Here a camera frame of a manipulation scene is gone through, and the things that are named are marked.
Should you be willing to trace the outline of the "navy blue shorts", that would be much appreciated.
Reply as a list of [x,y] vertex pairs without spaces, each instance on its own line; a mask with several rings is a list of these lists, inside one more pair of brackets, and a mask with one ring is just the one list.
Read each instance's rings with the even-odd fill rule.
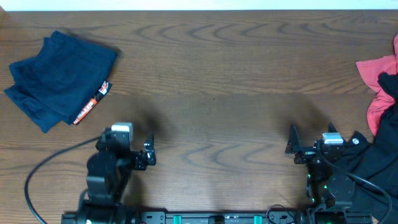
[[107,79],[117,53],[59,31],[44,39],[35,56],[10,64],[23,90],[72,124]]

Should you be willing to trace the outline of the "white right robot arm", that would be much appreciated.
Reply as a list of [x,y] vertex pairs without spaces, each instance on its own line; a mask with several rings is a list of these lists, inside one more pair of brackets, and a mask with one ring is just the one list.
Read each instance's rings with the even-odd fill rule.
[[265,212],[250,213],[169,213],[146,212],[142,223],[147,224],[299,224],[348,223],[346,210],[352,206],[355,183],[346,174],[338,172],[329,162],[336,161],[346,141],[330,123],[313,146],[301,146],[295,125],[290,126],[286,154],[294,155],[295,164],[307,167],[307,197],[312,204],[303,210],[292,210],[273,205]]

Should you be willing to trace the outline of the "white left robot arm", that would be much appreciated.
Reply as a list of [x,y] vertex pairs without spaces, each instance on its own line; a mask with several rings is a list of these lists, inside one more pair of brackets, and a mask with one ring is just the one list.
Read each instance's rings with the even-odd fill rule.
[[144,141],[144,148],[132,151],[131,131],[106,128],[96,143],[98,152],[86,164],[87,199],[80,197],[74,223],[140,223],[140,215],[121,203],[124,189],[134,170],[145,171],[156,165],[154,134]]

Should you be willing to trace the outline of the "black garment with logo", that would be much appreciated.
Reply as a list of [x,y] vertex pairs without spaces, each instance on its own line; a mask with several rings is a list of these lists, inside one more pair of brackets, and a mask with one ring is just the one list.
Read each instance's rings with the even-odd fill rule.
[[[392,211],[386,223],[397,224],[397,103],[381,116],[373,143],[355,132],[335,164],[384,189],[392,199]],[[388,201],[368,184],[358,184],[353,196],[354,212],[370,212],[377,220],[386,214]]]

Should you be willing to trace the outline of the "red garment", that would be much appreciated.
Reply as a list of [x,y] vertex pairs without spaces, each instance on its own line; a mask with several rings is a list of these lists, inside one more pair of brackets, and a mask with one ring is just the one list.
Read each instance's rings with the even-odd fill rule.
[[379,75],[382,73],[387,73],[388,75],[397,74],[397,35],[393,39],[393,48],[393,55],[356,62],[363,82],[376,93],[366,113],[368,126],[374,136],[379,129],[383,112],[395,103],[393,97],[389,96],[378,84],[378,80]]

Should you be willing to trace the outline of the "folded navy shorts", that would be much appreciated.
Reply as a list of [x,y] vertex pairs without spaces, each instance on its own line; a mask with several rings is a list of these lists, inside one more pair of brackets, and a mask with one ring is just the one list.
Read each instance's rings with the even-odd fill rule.
[[47,133],[63,118],[45,106],[37,98],[26,92],[19,85],[13,85],[4,90],[11,101],[18,106],[40,129]]

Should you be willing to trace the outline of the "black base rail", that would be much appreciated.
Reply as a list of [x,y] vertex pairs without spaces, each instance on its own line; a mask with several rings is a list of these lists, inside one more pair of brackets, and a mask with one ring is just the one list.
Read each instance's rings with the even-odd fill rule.
[[141,212],[126,215],[126,217],[105,214],[65,213],[61,217],[61,224],[272,224],[272,223],[358,223],[372,224],[373,218],[366,213],[326,212],[317,213],[311,220],[304,215],[282,210],[267,213],[165,213]]

